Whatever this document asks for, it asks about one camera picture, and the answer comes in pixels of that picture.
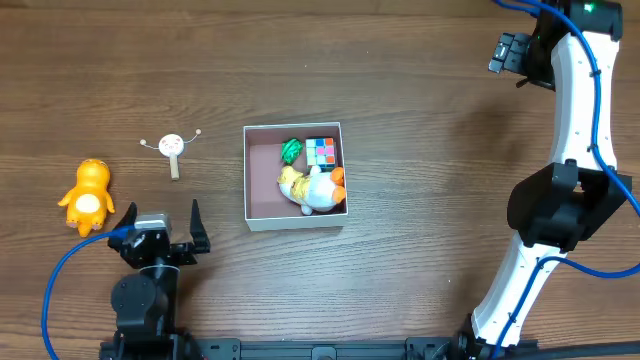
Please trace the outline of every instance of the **small white toy figure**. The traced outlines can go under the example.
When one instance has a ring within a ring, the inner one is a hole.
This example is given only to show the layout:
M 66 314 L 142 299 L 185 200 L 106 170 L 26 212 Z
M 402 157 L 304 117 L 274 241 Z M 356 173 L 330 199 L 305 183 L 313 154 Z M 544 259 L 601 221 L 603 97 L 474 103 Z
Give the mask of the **small white toy figure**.
M 313 166 L 309 175 L 304 176 L 293 167 L 285 166 L 278 177 L 278 184 L 282 194 L 300 204 L 305 215 L 311 215 L 313 210 L 330 211 L 347 196 L 343 186 L 344 169 L 341 167 L 323 173 L 319 166 Z

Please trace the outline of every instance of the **open cardboard box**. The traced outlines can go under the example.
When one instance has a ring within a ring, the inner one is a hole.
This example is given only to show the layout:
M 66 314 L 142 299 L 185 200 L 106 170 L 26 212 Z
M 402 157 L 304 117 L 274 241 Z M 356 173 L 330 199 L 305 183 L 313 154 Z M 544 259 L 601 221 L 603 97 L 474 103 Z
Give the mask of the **open cardboard box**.
M 244 127 L 244 214 L 251 231 L 301 229 L 344 226 L 347 221 L 347 199 L 329 213 L 313 212 L 305 216 L 300 205 L 287 199 L 278 187 L 278 176 L 285 166 L 280 158 L 282 143 L 296 138 L 331 137 L 335 141 L 336 166 L 344 168 L 342 131 L 339 122 L 264 125 Z M 308 174 L 303 151 L 293 167 Z M 347 196 L 347 175 L 345 169 Z

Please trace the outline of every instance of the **plush duck toy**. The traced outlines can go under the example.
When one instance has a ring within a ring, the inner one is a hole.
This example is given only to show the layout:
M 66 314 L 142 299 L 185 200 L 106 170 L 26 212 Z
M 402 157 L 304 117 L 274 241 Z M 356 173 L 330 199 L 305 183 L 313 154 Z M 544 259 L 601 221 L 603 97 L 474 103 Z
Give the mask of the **plush duck toy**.
M 311 215 L 313 210 L 327 212 L 340 204 L 347 196 L 344 188 L 344 169 L 335 168 L 323 173 L 319 166 L 313 166 L 308 176 L 291 166 L 282 168 L 278 177 L 282 194 L 300 204 L 302 213 Z

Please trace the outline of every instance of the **blue cable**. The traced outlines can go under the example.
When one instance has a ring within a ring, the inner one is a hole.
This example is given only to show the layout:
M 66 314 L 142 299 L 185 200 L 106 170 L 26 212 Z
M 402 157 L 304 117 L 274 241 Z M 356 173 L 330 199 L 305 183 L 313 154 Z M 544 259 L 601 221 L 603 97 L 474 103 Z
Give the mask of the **blue cable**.
M 51 293 L 53 292 L 53 285 L 56 282 L 56 278 L 58 277 L 58 274 L 60 274 L 60 270 L 62 270 L 62 266 L 64 265 L 65 262 L 67 262 L 67 260 L 69 260 L 69 258 L 73 254 L 77 253 L 83 247 L 107 237 L 112 237 L 112 236 L 123 237 L 132 228 L 133 227 L 131 226 L 121 227 L 121 228 L 106 232 L 104 234 L 96 235 L 90 239 L 87 239 L 81 242 L 80 244 L 74 246 L 71 250 L 69 250 L 69 252 L 66 253 L 65 256 L 62 257 L 62 259 L 60 259 L 60 261 L 58 262 L 58 265 L 56 265 L 56 267 L 53 269 L 53 272 L 51 273 L 51 277 L 49 278 L 49 283 L 47 284 L 47 290 L 45 290 L 44 292 L 44 301 L 42 303 L 42 318 L 40 319 L 40 329 L 42 331 L 42 339 L 44 340 L 44 347 L 47 348 L 47 352 L 49 353 L 49 356 L 51 357 L 51 359 L 59 360 L 58 356 L 56 355 L 56 352 L 53 350 L 53 346 L 51 345 L 51 340 L 49 339 L 49 330 L 47 329 L 47 318 L 49 316 L 49 302 L 51 301 Z
M 602 171 L 620 189 L 620 191 L 622 191 L 622 193 L 627 198 L 627 200 L 629 201 L 633 209 L 636 211 L 638 216 L 640 216 L 640 204 L 638 204 L 638 201 L 633 196 L 631 191 L 627 189 L 624 183 L 622 183 L 622 181 L 618 178 L 616 173 L 607 166 L 607 164 L 602 159 L 602 156 L 600 155 L 600 149 L 598 148 L 598 126 L 600 125 L 602 83 L 601 83 L 600 71 L 598 70 L 598 65 L 597 65 L 595 55 L 593 54 L 593 51 L 591 50 L 591 47 L 589 46 L 587 39 L 585 39 L 580 29 L 578 29 L 578 27 L 566 15 L 558 11 L 556 8 L 551 7 L 547 4 L 540 3 L 536 0 L 514 0 L 514 1 L 522 4 L 535 6 L 541 10 L 548 11 L 553 16 L 560 19 L 569 28 L 571 33 L 575 35 L 580 41 L 580 44 L 584 48 L 584 51 L 587 54 L 587 58 L 589 59 L 589 64 L 591 65 L 591 71 L 592 71 L 594 89 L 595 89 L 594 107 L 593 107 L 593 125 L 592 125 L 592 131 L 591 131 L 591 151 L 593 151 L 593 156 L 596 162 L 598 163 L 598 165 L 602 168 Z M 523 8 L 520 10 L 531 14 L 528 11 L 529 9 L 527 8 Z M 555 256 L 547 257 L 540 260 L 540 262 L 538 263 L 538 267 L 536 267 L 533 273 L 531 274 L 531 277 L 529 278 L 529 282 L 527 283 L 527 286 L 525 287 L 525 290 L 522 293 L 522 296 L 520 297 L 520 300 L 518 301 L 518 304 L 516 305 L 515 310 L 510 315 L 509 321 L 507 321 L 506 325 L 502 329 L 502 332 L 500 333 L 500 337 L 498 338 L 496 346 L 493 348 L 490 358 L 493 359 L 497 356 L 498 352 L 500 351 L 500 348 L 502 347 L 502 342 L 504 341 L 505 337 L 507 336 L 507 333 L 509 332 L 509 328 L 511 327 L 511 324 L 517 318 L 518 314 L 520 313 L 520 310 L 522 309 L 522 306 L 524 305 L 524 302 L 527 296 L 529 295 L 529 292 L 531 291 L 531 288 L 533 286 L 533 283 L 535 282 L 536 276 L 540 272 L 540 269 L 542 269 L 543 265 L 549 261 L 558 261 L 558 262 L 567 264 L 569 266 L 572 266 L 573 268 L 578 269 L 589 275 L 604 278 L 604 279 L 620 279 L 623 277 L 635 275 L 638 272 L 640 272 L 640 264 L 634 266 L 629 270 L 614 272 L 614 273 L 606 273 L 606 272 L 592 270 L 586 266 L 580 265 L 571 260 L 567 260 L 567 259 L 555 257 Z
M 528 8 L 528 7 L 525 7 L 525 6 L 507 4 L 507 3 L 503 2 L 502 0 L 492 0 L 492 1 L 494 3 L 496 3 L 496 4 L 498 4 L 502 8 L 509 9 L 509 10 L 523 11 L 523 12 L 526 12 L 527 14 L 533 16 L 534 18 L 537 18 L 538 15 L 540 15 L 540 11 L 535 7 Z

